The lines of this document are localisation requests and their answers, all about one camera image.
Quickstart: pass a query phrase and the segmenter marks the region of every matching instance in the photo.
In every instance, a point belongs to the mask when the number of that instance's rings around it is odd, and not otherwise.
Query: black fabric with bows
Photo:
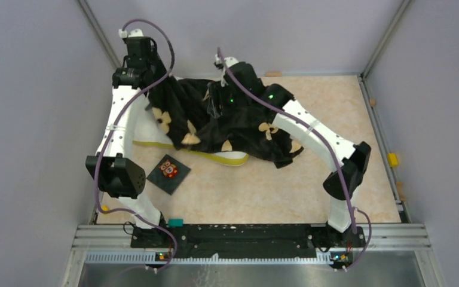
[[[149,107],[176,149],[241,151],[277,168],[291,164],[303,151],[288,133],[268,122],[267,108],[254,101],[214,113],[221,105],[211,100],[209,85],[220,82],[168,77],[150,91]]]

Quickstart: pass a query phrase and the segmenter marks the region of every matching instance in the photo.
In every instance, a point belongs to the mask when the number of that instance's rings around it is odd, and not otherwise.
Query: metal floor
[[[79,287],[417,287],[425,286],[414,252],[365,254],[352,271],[341,274],[325,265],[173,265],[158,275],[130,264],[86,264]]]

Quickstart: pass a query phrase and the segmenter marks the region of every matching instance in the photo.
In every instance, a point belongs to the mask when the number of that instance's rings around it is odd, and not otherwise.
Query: floor
[[[119,274],[130,266],[132,265],[85,264],[79,286],[143,286],[144,282],[147,282],[146,286],[181,287],[425,286],[414,252],[367,251],[361,262],[355,264],[354,270],[343,275],[340,272],[330,271],[331,267],[327,265],[291,263],[267,265],[173,264],[167,272],[158,274],[144,272],[142,268]]]
[[[372,222],[400,222],[393,193],[356,76],[274,77],[316,118],[346,139],[366,141],[373,149],[356,206]],[[322,187],[328,168],[305,150],[292,164],[276,169],[273,163],[249,158],[240,167],[216,164],[195,154],[150,146],[133,147],[133,160],[148,174],[169,154],[190,167],[191,173],[170,196],[147,182],[145,191],[169,218],[190,224],[321,223],[328,218],[329,196]],[[104,196],[113,209],[120,203]],[[356,215],[358,222],[365,219]],[[134,221],[127,213],[99,215],[97,223]]]

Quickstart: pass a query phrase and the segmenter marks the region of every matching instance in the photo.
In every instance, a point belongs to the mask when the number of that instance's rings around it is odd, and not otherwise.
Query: yellow clip
[[[394,153],[389,153],[388,154],[388,164],[391,166],[391,167],[396,167],[399,165],[399,160],[397,158],[397,155],[394,154]]]

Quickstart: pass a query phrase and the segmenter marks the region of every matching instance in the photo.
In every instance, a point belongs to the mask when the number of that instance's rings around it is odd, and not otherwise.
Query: beige tiled floor
[[[372,148],[369,167],[356,206],[372,222],[399,222],[362,92],[355,76],[264,78],[291,91],[316,118],[346,139],[366,141]],[[191,173],[170,196],[147,182],[145,190],[166,218],[185,223],[315,223],[326,222],[329,196],[322,187],[328,168],[305,150],[293,164],[276,169],[273,163],[250,158],[240,167],[221,166],[194,154],[173,149],[134,146],[133,160],[148,174],[169,154]],[[120,203],[105,196],[110,208]],[[365,219],[357,214],[357,221]],[[126,213],[100,215],[98,223],[123,223]]]

